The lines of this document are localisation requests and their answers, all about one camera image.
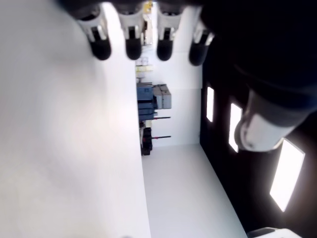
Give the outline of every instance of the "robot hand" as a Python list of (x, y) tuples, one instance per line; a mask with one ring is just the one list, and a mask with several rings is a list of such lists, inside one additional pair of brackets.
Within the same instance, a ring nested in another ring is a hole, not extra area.
[[(106, 16), (101, 7), (103, 0), (59, 0), (59, 2), (77, 20), (85, 32), (94, 56), (100, 60), (109, 58), (111, 44), (107, 32)], [(141, 55), (141, 32), (144, 24), (143, 2), (140, 0), (112, 0), (111, 2), (119, 15), (125, 37), (127, 56), (132, 60), (136, 60)], [(262, 15), (262, 12), (260, 12), (259, 16), (257, 16), (256, 12), (251, 12), (250, 16), (245, 16), (239, 11), (243, 10), (244, 7), (248, 7), (243, 5), (248, 4), (248, 2), (234, 3), (235, 10), (229, 8), (229, 11), (226, 11), (226, 8), (221, 7), (221, 4), (218, 5), (217, 2), (206, 1), (206, 5), (202, 10), (202, 0), (195, 2), (191, 2), (191, 0), (158, 1), (157, 56), (164, 61), (170, 59), (173, 41), (184, 7), (194, 4), (200, 8), (201, 12), (199, 11), (199, 14), (201, 14), (204, 22), (200, 18), (197, 22), (189, 50), (189, 61), (192, 65), (201, 65), (204, 62), (208, 47), (213, 39), (213, 33), (210, 29), (228, 43), (228, 51), (232, 55), (238, 56), (233, 63), (237, 66), (239, 66), (239, 63), (245, 65), (245, 68), (242, 67), (243, 70), (247, 73), (251, 71), (255, 75), (251, 77), (254, 84), (251, 87), (247, 110), (236, 127), (236, 143), (240, 149), (249, 151), (272, 150), (279, 146), (282, 138), (289, 134), (316, 108), (317, 99), (313, 96), (315, 95), (314, 88), (307, 95), (307, 91), (302, 93), (301, 89), (296, 87), (297, 81), (302, 81), (302, 78), (300, 79), (297, 75), (298, 72), (305, 72), (306, 68), (305, 64), (303, 64), (304, 66), (298, 66), (298, 68), (293, 69), (293, 65), (301, 65), (302, 62), (306, 62), (306, 56), (300, 55), (295, 58), (291, 55), (293, 49), (285, 50), (285, 46), (279, 47), (278, 42), (283, 42), (279, 34), (277, 43), (274, 41), (274, 33), (279, 32), (278, 29), (275, 29), (275, 27), (279, 27), (279, 24), (276, 24), (276, 20), (282, 18), (280, 16), (271, 16), (269, 9), (267, 9), (267, 15)], [(296, 17), (297, 14), (288, 14), (287, 16)], [(257, 20), (261, 24), (263, 30), (260, 31), (260, 34), (257, 29), (253, 28), (253, 26), (257, 27), (253, 20)], [(292, 39), (297, 39), (289, 37), (289, 35), (293, 36), (296, 33), (291, 31), (284, 33), (284, 40), (288, 42), (287, 46), (298, 47), (295, 52), (305, 52), (300, 48), (304, 44), (299, 44), (298, 42), (291, 44), (289, 42)], [(286, 67), (284, 66), (282, 71), (278, 71), (280, 62), (275, 59), (275, 56), (285, 61), (283, 63)], [(315, 77), (315, 71), (309, 74), (306, 73), (306, 75)], [(301, 83), (302, 88), (305, 85), (309, 86), (315, 81), (309, 81), (309, 77), (306, 77), (308, 78), (307, 83)], [(289, 86), (290, 80), (295, 82), (292, 87)]]
[[(85, 32), (94, 56), (106, 60), (111, 55), (111, 46), (101, 2), (102, 0), (59, 1)], [(119, 15), (127, 56), (131, 60), (136, 60), (141, 55), (141, 33), (144, 27), (143, 2), (114, 0), (112, 3)], [(179, 1), (158, 2), (157, 55), (160, 60), (166, 61), (172, 55), (173, 41), (185, 6), (186, 3)], [(213, 34), (199, 20), (189, 53), (189, 60), (193, 65), (201, 65), (204, 62), (212, 38)]]

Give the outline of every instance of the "robotic fingertip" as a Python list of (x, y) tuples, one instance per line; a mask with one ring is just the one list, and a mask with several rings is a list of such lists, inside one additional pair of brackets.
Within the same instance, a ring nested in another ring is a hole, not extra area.
[(173, 51), (173, 41), (170, 40), (159, 40), (157, 55), (158, 58), (162, 61), (167, 61), (172, 56)]
[(207, 56), (208, 46), (192, 43), (189, 50), (189, 61), (193, 66), (202, 65)]
[(107, 60), (111, 55), (109, 39), (90, 42), (93, 55), (99, 60)]
[(137, 60), (141, 56), (141, 39), (127, 39), (125, 40), (125, 47), (127, 56), (131, 60)]

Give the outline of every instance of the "white object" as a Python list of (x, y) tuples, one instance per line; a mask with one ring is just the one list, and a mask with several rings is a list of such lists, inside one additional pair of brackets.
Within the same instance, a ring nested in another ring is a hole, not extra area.
[(207, 119), (213, 121), (213, 99), (214, 90), (210, 87), (207, 88)]
[(299, 235), (290, 231), (289, 229), (277, 229), (275, 232), (268, 233), (256, 238), (301, 238)]
[(144, 72), (135, 72), (135, 77), (144, 78), (145, 77), (145, 73)]
[(143, 14), (143, 18), (147, 21), (148, 28), (145, 30), (145, 44), (152, 45), (153, 44), (153, 26), (152, 26), (152, 14)]
[[(194, 36), (193, 36), (194, 43), (198, 44), (200, 42), (205, 30), (207, 30), (207, 27), (204, 25), (203, 21), (199, 19), (197, 22), (197, 25), (195, 27), (195, 30), (194, 30)], [(214, 34), (209, 32), (207, 39), (206, 39), (206, 42), (205, 42), (205, 45), (209, 46), (211, 44), (213, 38), (214, 38)]]
[(135, 66), (141, 66), (142, 65), (142, 58), (138, 58), (136, 61), (135, 61)]
[(130, 39), (130, 27), (134, 27), (135, 29), (135, 38), (141, 38), (141, 33), (143, 29), (143, 6), (140, 7), (138, 12), (133, 14), (125, 15), (125, 14), (118, 14), (119, 20), (121, 23), (121, 28), (123, 31), (123, 35), (125, 39)]
[(241, 120), (242, 117), (242, 109), (241, 107), (235, 105), (234, 103), (231, 104), (231, 111), (230, 111), (230, 131), (229, 131), (229, 145), (238, 152), (238, 145), (234, 140), (234, 130)]
[(148, 57), (142, 57), (141, 62), (143, 66), (147, 66), (149, 64), (149, 58)]
[(145, 127), (152, 127), (152, 120), (146, 120)]
[(270, 195), (284, 212), (293, 193), (305, 153), (284, 139)]
[(259, 114), (254, 114), (240, 129), (243, 147), (248, 151), (269, 151), (276, 149), (283, 142), (283, 137), (294, 129), (281, 127), (267, 121)]
[(178, 15), (165, 15), (161, 12), (160, 5), (157, 8), (158, 14), (158, 39), (163, 40), (166, 28), (170, 28), (169, 40), (173, 41), (179, 27), (182, 12)]

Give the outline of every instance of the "white surface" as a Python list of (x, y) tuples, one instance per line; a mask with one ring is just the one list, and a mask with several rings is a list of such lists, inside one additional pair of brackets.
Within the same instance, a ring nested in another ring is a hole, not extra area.
[(292, 196), (305, 154), (284, 139), (270, 195), (284, 212)]
[(214, 91), (212, 88), (207, 88), (207, 119), (212, 122), (213, 121), (213, 98)]
[(238, 145), (234, 140), (234, 130), (237, 127), (237, 124), (241, 120), (242, 117), (242, 109), (238, 107), (234, 103), (231, 104), (231, 111), (230, 111), (230, 131), (229, 131), (229, 145), (238, 152)]
[(113, 7), (106, 62), (50, 0), (0, 13), (0, 237), (150, 238), (134, 62)]
[(152, 136), (171, 135), (171, 138), (152, 140), (153, 146), (198, 144), (200, 134), (201, 91), (170, 90), (172, 109), (157, 110), (157, 117), (171, 117), (152, 121)]
[(154, 148), (142, 159), (152, 238), (246, 238), (200, 145)]

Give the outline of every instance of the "white floor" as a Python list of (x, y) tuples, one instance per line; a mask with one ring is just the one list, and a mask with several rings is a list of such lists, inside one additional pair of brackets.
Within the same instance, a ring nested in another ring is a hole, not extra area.
[(200, 145), (154, 148), (142, 162), (152, 238), (246, 238)]

